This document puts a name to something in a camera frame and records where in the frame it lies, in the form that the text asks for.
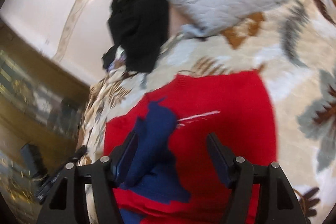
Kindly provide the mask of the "black garment pile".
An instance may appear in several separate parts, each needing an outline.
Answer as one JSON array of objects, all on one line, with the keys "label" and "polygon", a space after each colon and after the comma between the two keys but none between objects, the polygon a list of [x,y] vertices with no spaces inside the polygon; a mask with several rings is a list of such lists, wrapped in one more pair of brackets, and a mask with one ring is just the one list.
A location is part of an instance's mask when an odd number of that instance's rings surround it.
[{"label": "black garment pile", "polygon": [[122,48],[128,71],[152,72],[168,40],[168,0],[113,0],[110,8],[108,27],[114,45],[103,55],[102,67],[107,70]]}]

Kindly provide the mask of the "floral beige plush blanket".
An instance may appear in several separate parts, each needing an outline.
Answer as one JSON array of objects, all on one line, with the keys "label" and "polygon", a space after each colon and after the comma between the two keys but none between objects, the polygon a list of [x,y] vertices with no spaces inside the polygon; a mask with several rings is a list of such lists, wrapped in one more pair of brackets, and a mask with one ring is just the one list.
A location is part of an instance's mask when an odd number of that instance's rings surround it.
[{"label": "floral beige plush blanket", "polygon": [[205,42],[177,34],[154,71],[127,73],[118,62],[90,90],[84,112],[87,147],[80,164],[103,152],[105,125],[175,75],[227,75],[258,69],[276,115],[278,159],[299,192],[314,187],[311,223],[335,223],[335,0],[289,0],[252,14]]}]

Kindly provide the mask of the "wooden glass-front cabinet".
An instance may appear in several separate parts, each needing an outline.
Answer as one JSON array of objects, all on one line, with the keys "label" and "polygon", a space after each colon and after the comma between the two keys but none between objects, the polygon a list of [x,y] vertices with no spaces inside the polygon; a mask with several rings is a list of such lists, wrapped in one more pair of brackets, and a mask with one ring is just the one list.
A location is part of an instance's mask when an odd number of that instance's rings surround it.
[{"label": "wooden glass-front cabinet", "polygon": [[89,88],[1,24],[1,197],[19,223],[40,206],[21,148],[38,147],[49,173],[75,152]]}]

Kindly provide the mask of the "patterned cloth under black garment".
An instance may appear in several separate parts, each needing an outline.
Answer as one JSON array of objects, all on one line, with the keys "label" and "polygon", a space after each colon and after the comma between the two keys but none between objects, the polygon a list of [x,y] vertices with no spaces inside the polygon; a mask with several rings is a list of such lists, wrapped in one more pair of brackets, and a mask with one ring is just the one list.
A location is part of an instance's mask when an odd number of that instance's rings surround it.
[{"label": "patterned cloth under black garment", "polygon": [[102,68],[106,72],[113,71],[120,67],[126,67],[126,53],[122,46],[113,46],[102,56]]}]

